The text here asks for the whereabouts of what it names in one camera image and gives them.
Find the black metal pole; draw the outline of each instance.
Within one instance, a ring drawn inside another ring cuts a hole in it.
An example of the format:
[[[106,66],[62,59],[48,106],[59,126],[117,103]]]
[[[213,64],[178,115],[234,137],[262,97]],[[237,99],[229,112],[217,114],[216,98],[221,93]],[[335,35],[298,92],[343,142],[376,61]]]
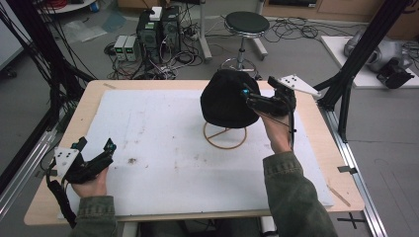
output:
[[[346,125],[355,76],[397,21],[408,2],[409,0],[385,0],[341,70],[329,80],[314,86],[316,90],[329,87],[324,97],[318,101],[318,105],[327,111],[333,111],[342,97],[338,132],[344,142],[347,142]]]

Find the stool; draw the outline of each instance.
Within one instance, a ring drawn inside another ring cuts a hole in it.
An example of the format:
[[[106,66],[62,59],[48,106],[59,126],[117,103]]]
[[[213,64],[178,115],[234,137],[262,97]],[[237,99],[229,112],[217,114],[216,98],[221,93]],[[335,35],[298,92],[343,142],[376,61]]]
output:
[[[228,66],[237,71],[255,71],[257,74],[256,66],[251,61],[244,58],[244,40],[262,37],[265,32],[270,28],[268,20],[263,16],[252,12],[233,12],[225,17],[224,25],[227,30],[237,36],[241,36],[241,46],[238,50],[237,57],[228,58],[221,64],[221,69],[229,61],[236,60],[235,66]],[[253,69],[245,69],[243,62],[249,63]]]

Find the desk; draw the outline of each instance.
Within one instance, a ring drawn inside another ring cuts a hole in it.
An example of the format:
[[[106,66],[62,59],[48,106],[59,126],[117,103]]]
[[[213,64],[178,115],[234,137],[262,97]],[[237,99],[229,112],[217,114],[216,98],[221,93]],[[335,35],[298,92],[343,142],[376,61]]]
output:
[[[87,134],[102,95],[107,90],[203,90],[209,81],[93,81],[90,82],[73,118],[63,135],[60,146],[70,147],[74,141]],[[261,89],[272,90],[266,81],[259,82]],[[349,173],[340,173],[337,167],[345,163],[334,144],[333,138],[311,96],[296,93],[298,113],[304,123],[307,137],[318,160],[335,204],[327,208],[330,212],[361,211],[364,202]],[[52,193],[42,181],[34,200],[25,216],[28,225],[64,224],[57,219],[59,207]],[[119,221],[145,221],[188,218],[223,218],[270,215],[269,210],[240,212],[204,212],[194,214],[124,216]]]

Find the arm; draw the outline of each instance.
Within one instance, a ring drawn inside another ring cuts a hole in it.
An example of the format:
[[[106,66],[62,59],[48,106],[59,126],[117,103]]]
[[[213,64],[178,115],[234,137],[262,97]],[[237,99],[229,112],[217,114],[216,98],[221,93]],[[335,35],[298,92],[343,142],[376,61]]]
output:
[[[260,116],[275,152],[263,163],[268,203],[279,235],[337,236],[326,209],[317,199],[313,183],[304,177],[291,150],[288,127]]]
[[[70,237],[80,236],[117,236],[114,198],[106,196],[106,176],[108,168],[102,171],[94,181],[83,185],[72,185],[81,197],[76,217],[76,226]]]

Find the hand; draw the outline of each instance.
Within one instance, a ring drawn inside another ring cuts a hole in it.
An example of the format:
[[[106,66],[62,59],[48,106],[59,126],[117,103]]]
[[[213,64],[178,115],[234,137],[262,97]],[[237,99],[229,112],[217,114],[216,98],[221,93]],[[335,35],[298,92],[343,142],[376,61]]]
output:
[[[290,146],[289,116],[272,118],[256,112],[265,125],[266,134],[271,141],[271,148],[275,154],[292,151]]]
[[[74,192],[77,193],[81,198],[105,196],[107,194],[106,177],[108,170],[109,167],[99,173],[99,175],[93,181],[88,181],[82,185],[71,184]]]

